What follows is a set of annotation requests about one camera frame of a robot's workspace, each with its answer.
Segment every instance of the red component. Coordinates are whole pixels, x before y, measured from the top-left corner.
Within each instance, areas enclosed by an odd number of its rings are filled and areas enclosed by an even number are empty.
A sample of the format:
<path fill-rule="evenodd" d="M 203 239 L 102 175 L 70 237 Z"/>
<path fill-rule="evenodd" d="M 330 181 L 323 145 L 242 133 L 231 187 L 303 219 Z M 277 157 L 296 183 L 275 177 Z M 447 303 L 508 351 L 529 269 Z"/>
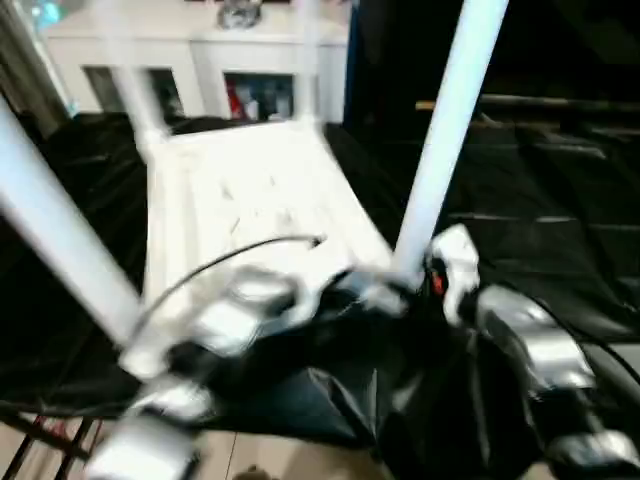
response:
<path fill-rule="evenodd" d="M 229 108 L 231 109 L 231 118 L 247 118 L 247 115 L 244 111 L 244 106 L 242 102 L 238 98 L 236 94 L 236 89 L 228 85 L 227 86 L 227 96 L 229 97 Z"/>
<path fill-rule="evenodd" d="M 436 295 L 444 295 L 444 283 L 442 282 L 442 278 L 440 278 L 436 272 L 431 274 L 431 284 L 433 285 L 433 291 Z"/>

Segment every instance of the black tarp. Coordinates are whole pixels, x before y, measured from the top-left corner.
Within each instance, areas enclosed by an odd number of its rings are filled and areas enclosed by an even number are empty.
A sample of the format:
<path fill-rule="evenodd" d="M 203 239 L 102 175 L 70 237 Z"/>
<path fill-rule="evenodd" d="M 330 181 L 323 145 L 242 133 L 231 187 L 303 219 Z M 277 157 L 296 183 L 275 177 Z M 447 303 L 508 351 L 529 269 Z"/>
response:
<path fill-rule="evenodd" d="M 173 129 L 230 125 L 199 118 L 178 120 Z M 336 126 L 327 126 L 325 135 L 365 210 L 393 244 L 421 143 L 362 133 L 356 140 Z M 140 288 L 146 171 L 126 118 L 79 115 L 41 150 Z M 472 127 L 439 229 L 464 223 L 485 280 L 533 296 L 578 334 L 634 342 L 640 320 L 638 151 L 629 137 Z M 1 231 L 0 406 L 54 416 L 118 415 L 137 381 L 118 368 L 117 351 L 11 228 Z M 473 422 L 464 348 L 437 313 L 426 318 L 420 312 L 406 324 L 367 327 L 358 348 L 335 346 L 333 356 L 320 355 L 251 398 L 236 399 L 207 426 L 375 447 L 396 472 L 422 465 L 431 473 L 474 473 L 474 436 L 465 430 Z M 383 344 L 375 340 L 381 332 Z M 389 452 L 398 450 L 415 455 L 394 460 Z M 534 450 L 516 452 L 525 462 Z"/>

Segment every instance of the black cable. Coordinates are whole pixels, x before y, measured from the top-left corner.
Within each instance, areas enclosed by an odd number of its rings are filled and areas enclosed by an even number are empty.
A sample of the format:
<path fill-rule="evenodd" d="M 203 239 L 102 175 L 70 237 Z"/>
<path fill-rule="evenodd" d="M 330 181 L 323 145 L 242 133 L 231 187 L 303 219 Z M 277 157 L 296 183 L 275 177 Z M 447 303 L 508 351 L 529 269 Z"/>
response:
<path fill-rule="evenodd" d="M 158 308 L 160 308 L 162 306 L 162 304 L 164 302 L 167 301 L 167 299 L 173 295 L 177 290 L 179 290 L 183 285 L 185 285 L 187 282 L 189 282 L 190 280 L 192 280 L 194 277 L 197 277 L 198 275 L 200 275 L 202 272 L 204 272 L 205 270 L 208 270 L 211 267 L 215 267 L 216 265 L 225 262 L 233 257 L 236 257 L 242 253 L 248 252 L 249 250 L 253 250 L 255 248 L 259 248 L 259 247 L 263 247 L 265 245 L 269 245 L 272 243 L 279 243 L 279 242 L 309 242 L 311 244 L 311 248 L 315 248 L 318 245 L 320 245 L 322 242 L 324 241 L 324 238 L 322 237 L 318 237 L 315 235 L 287 235 L 287 236 L 282 236 L 282 237 L 276 237 L 276 238 L 270 238 L 269 240 L 263 240 L 261 242 L 256 242 L 256 243 L 252 243 L 249 244 L 245 247 L 241 247 L 238 248 L 232 252 L 226 253 L 224 255 L 219 256 L 218 258 L 215 258 L 203 265 L 200 265 L 198 268 L 196 268 L 195 270 L 192 270 L 191 272 L 187 273 L 184 277 L 182 277 L 180 280 L 178 280 L 177 282 L 175 282 L 173 285 L 171 285 L 169 288 L 167 288 L 164 292 L 162 292 L 162 294 L 156 298 L 154 300 L 154 302 L 151 304 L 151 306 L 149 308 L 147 308 L 147 310 L 145 310 L 142 315 L 140 315 L 140 318 L 138 319 L 138 322 L 136 324 L 135 327 L 135 331 L 134 334 L 132 335 L 132 340 L 131 343 L 133 343 L 135 341 L 135 339 L 138 337 L 138 334 L 142 331 L 142 329 L 147 325 L 147 323 L 149 323 L 149 319 L 151 318 L 151 315 L 158 310 Z"/>

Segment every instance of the black cloth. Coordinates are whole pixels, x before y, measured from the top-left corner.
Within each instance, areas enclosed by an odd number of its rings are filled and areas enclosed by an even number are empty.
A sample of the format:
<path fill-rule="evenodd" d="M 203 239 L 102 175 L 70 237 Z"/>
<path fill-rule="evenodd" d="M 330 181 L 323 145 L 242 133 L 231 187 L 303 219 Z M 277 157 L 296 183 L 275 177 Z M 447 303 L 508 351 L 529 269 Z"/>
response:
<path fill-rule="evenodd" d="M 234 125 L 197 118 L 176 120 L 172 128 L 187 133 Z M 394 244 L 422 144 L 354 135 L 337 126 L 325 129 L 362 205 Z M 140 289 L 146 167 L 126 117 L 79 115 L 41 149 Z M 438 229 L 455 223 L 468 227 L 486 281 L 533 296 L 587 338 L 634 342 L 640 321 L 638 151 L 629 138 L 589 132 L 473 127 Z M 5 317 L 0 407 L 54 416 L 117 416 L 138 382 L 118 368 L 118 352 L 11 227 L 4 224 L 0 232 Z M 389 329 L 385 335 L 393 341 L 374 353 L 361 341 L 366 351 L 359 360 L 355 352 L 335 361 L 323 358 L 235 402 L 224 416 L 207 419 L 206 426 L 375 444 L 382 451 L 399 448 L 397 439 L 404 438 L 407 449 L 441 449 L 439 461 L 447 471 L 457 450 L 442 445 L 462 441 L 451 422 L 471 412 L 460 393 L 464 386 L 452 380 L 464 377 L 464 349 L 442 340 L 448 333 L 434 338 L 415 318 L 408 321 L 409 330 L 380 327 Z M 403 435 L 393 435 L 398 429 Z M 422 457 L 415 458 L 420 463 Z M 404 458 L 396 468 L 411 469 L 410 464 Z M 458 467 L 465 465 L 471 468 L 474 462 Z"/>

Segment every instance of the white tube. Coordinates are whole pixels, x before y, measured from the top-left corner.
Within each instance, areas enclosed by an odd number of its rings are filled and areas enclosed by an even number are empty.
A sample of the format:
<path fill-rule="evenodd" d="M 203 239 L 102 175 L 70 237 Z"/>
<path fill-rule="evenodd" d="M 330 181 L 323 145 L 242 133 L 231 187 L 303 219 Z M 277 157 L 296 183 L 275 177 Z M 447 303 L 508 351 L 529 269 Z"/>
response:
<path fill-rule="evenodd" d="M 318 42 L 320 0 L 295 0 L 297 22 L 296 76 L 294 108 L 298 119 L 313 121 L 318 89 Z"/>
<path fill-rule="evenodd" d="M 0 210 L 111 339 L 129 340 L 139 315 L 136 291 L 3 99 Z M 38 301 L 37 290 L 31 293 Z"/>
<path fill-rule="evenodd" d="M 156 143 L 162 139 L 166 135 L 167 126 L 151 90 L 150 80 L 136 61 L 136 44 L 131 38 L 128 18 L 122 13 L 122 0 L 92 1 L 94 21 L 112 63 L 112 74 L 118 92 L 131 118 L 136 145 L 142 158 L 148 163 L 147 143 Z"/>
<path fill-rule="evenodd" d="M 393 264 L 412 280 L 442 209 L 509 0 L 465 0 Z"/>

